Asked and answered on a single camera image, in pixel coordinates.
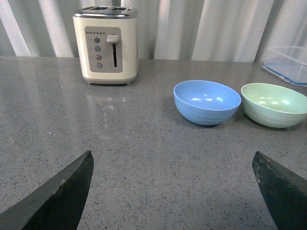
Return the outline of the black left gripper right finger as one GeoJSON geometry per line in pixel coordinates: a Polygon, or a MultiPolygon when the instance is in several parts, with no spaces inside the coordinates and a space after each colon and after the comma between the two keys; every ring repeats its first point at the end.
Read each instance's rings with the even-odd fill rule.
{"type": "Polygon", "coordinates": [[[252,168],[268,208],[279,230],[307,228],[307,180],[260,151],[252,168]]]}

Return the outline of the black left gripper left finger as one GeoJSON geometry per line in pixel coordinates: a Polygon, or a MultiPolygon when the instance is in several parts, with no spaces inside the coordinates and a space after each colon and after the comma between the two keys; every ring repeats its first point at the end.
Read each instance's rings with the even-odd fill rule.
{"type": "Polygon", "coordinates": [[[87,151],[0,215],[2,230],[75,230],[88,197],[94,170],[87,151]]]}

